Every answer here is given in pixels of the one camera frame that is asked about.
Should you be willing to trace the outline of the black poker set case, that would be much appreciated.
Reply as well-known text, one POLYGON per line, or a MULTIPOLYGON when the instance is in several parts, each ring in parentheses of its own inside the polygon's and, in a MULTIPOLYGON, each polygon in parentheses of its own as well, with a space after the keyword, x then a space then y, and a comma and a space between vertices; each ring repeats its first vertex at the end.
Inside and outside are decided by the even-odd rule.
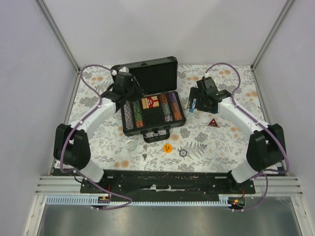
POLYGON ((126 136, 142 135, 147 143, 167 140, 171 128, 186 123, 177 89, 178 61, 174 56, 112 66, 126 69, 143 90, 143 97, 121 108, 126 136))

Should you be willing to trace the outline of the triangular all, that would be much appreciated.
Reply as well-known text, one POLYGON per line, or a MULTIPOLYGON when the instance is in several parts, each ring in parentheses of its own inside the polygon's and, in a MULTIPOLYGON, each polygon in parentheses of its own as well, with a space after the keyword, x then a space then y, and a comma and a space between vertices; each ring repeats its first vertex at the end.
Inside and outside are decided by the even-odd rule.
POLYGON ((215 118, 212 118, 212 119, 209 121, 209 123, 207 124, 207 126, 219 128, 219 124, 217 123, 217 121, 215 120, 215 118))

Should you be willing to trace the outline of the red playing card deck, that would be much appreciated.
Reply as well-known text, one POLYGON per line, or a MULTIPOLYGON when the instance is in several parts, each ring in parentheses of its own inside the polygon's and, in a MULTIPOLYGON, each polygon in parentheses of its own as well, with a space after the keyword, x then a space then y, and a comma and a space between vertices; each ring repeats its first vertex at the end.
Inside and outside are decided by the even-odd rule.
POLYGON ((143 109, 159 107, 158 96, 149 96, 141 99, 143 109))

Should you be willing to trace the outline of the clear dealer button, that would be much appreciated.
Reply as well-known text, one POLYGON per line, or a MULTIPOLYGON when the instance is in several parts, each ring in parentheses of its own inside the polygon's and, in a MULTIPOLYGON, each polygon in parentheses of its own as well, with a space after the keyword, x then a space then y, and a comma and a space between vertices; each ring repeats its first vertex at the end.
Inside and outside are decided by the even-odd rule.
POLYGON ((126 141, 125 147, 128 151, 134 151, 137 149, 137 141, 134 139, 129 139, 126 141))

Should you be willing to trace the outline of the left aluminium frame post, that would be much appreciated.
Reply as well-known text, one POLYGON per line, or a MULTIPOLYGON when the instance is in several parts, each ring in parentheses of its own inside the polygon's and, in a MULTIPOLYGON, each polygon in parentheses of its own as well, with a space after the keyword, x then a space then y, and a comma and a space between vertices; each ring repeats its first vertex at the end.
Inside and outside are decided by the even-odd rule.
POLYGON ((52 30, 55 38, 57 39, 59 45, 61 46, 62 50, 64 51, 66 57, 68 58, 70 64, 74 68, 74 70, 79 73, 80 72, 80 66, 78 62, 76 61, 73 53, 71 52, 68 44, 66 43, 65 38, 63 37, 62 32, 60 31, 56 21, 54 20, 54 17, 52 13, 50 12, 46 2, 44 0, 35 0, 35 3, 39 7, 41 13, 43 14, 46 22, 48 23, 50 29, 52 30))

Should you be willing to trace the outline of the green chip row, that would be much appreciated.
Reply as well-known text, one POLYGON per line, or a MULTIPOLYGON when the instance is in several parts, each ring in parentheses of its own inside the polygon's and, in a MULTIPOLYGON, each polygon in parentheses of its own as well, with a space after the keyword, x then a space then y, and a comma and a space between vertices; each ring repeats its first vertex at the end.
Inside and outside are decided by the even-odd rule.
POLYGON ((142 119, 140 103, 137 100, 137 101, 134 101, 132 103, 132 105, 133 105, 133 113, 134 113, 136 128, 142 128, 142 127, 144 127, 144 122, 143 122, 143 119, 142 119))

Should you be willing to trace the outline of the right aluminium frame post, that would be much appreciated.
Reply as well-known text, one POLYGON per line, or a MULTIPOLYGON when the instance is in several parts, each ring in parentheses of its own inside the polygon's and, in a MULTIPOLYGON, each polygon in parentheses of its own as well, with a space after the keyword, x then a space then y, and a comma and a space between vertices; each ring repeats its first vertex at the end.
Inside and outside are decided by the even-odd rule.
POLYGON ((273 39, 275 38, 278 30, 280 29, 281 25, 283 24, 285 18, 289 14, 291 8, 293 7, 295 0, 286 0, 280 13, 278 14, 275 22, 273 23, 269 33, 267 34, 262 46, 260 47, 253 63, 251 64, 252 71, 255 71, 257 66, 259 65, 261 59, 263 58, 265 52, 267 51, 268 47, 272 43, 273 39))

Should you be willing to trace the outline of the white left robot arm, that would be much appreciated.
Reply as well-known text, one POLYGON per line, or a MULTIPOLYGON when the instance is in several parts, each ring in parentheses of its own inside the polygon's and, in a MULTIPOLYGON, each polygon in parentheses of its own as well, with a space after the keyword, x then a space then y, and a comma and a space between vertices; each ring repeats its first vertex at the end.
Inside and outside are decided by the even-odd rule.
POLYGON ((99 67, 109 70, 115 77, 114 82, 103 94, 99 94, 80 74, 82 82, 96 93, 99 101, 77 122, 71 125, 61 123, 57 127, 53 157, 60 162, 61 172, 76 171, 92 182, 91 187, 97 193, 103 193, 108 189, 108 180, 103 178, 104 170, 91 158, 89 138, 101 124, 122 109, 127 101, 141 98, 144 91, 127 67, 119 70, 102 65, 99 67))

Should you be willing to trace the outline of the blue playing card deck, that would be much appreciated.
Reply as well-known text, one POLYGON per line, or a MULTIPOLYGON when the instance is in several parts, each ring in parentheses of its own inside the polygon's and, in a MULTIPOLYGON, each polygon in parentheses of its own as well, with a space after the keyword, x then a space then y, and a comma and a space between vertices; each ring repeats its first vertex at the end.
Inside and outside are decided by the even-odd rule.
POLYGON ((195 110, 195 105, 196 105, 196 98, 193 98, 192 100, 189 100, 187 102, 187 109, 190 113, 193 113, 195 110))

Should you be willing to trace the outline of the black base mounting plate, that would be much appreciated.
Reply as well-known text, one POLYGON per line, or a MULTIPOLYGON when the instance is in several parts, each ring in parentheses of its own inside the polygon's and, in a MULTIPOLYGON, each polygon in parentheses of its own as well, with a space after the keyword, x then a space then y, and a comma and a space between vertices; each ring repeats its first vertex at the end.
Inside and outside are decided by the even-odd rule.
POLYGON ((186 190, 210 194, 254 194, 254 183, 236 183, 228 173, 105 170, 98 185, 126 196, 140 190, 186 190))

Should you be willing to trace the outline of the orange big blind button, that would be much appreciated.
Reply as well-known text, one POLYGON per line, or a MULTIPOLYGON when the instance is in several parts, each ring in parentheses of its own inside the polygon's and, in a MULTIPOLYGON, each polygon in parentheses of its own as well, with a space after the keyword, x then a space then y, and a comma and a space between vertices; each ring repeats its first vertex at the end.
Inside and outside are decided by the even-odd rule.
POLYGON ((173 147, 171 146, 171 144, 165 144, 165 145, 163 146, 163 151, 164 151, 165 153, 170 153, 170 152, 172 152, 172 150, 173 150, 173 147))

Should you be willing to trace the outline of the purple orange chip row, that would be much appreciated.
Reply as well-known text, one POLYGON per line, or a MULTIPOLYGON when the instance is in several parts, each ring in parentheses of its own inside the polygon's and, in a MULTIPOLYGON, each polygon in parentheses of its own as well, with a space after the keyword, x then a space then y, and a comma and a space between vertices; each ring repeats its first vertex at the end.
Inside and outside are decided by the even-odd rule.
POLYGON ((182 119, 182 114, 180 112, 179 105, 178 105, 175 93, 171 92, 168 95, 169 95, 169 99, 171 101, 171 107, 172 107, 172 110, 173 110, 173 113, 174 113, 175 120, 181 120, 182 119))

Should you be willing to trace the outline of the blue tan chip row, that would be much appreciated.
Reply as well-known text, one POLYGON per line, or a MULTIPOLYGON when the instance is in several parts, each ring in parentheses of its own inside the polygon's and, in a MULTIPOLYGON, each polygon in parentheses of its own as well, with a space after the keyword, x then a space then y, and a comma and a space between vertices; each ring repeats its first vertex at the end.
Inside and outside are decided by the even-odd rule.
POLYGON ((127 130, 132 130, 134 128, 133 119, 132 119, 132 110, 131 104, 129 101, 126 101, 124 105, 124 115, 125 115, 125 124, 127 130))

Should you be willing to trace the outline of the orange black chip row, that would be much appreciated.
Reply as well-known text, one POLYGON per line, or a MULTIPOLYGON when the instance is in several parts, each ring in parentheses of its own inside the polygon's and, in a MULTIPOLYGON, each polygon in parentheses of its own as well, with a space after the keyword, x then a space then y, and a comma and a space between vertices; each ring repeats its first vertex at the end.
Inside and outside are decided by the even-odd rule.
POLYGON ((161 94, 160 99, 161 99, 161 106, 163 109, 165 121, 170 122, 173 120, 173 117, 172 117, 171 112, 170 112, 170 108, 168 105, 168 100, 167 100, 166 94, 161 94))

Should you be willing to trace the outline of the aluminium frame post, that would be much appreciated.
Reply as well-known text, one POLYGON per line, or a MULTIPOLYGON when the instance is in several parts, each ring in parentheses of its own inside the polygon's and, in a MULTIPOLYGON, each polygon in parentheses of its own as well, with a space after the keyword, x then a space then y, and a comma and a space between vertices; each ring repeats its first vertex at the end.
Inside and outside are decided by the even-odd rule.
POLYGON ((60 31, 56 21, 54 20, 54 17, 52 13, 50 12, 46 2, 44 0, 35 0, 35 3, 39 7, 41 13, 43 14, 46 22, 48 23, 50 29, 52 30, 55 38, 57 39, 59 45, 61 46, 62 50, 64 51, 66 57, 68 58, 70 64, 74 68, 74 70, 79 73, 80 72, 80 66, 78 62, 76 61, 73 53, 71 52, 68 44, 66 43, 65 38, 63 37, 62 32, 60 31))
POLYGON ((295 0, 286 0, 280 13, 278 14, 275 22, 273 23, 269 33, 267 34, 262 46, 260 47, 253 63, 251 64, 252 71, 255 71, 257 66, 259 65, 261 59, 263 58, 265 52, 267 51, 268 47, 272 43, 273 39, 275 38, 278 30, 280 29, 281 25, 283 24, 285 18, 289 14, 291 8, 293 7, 295 0))

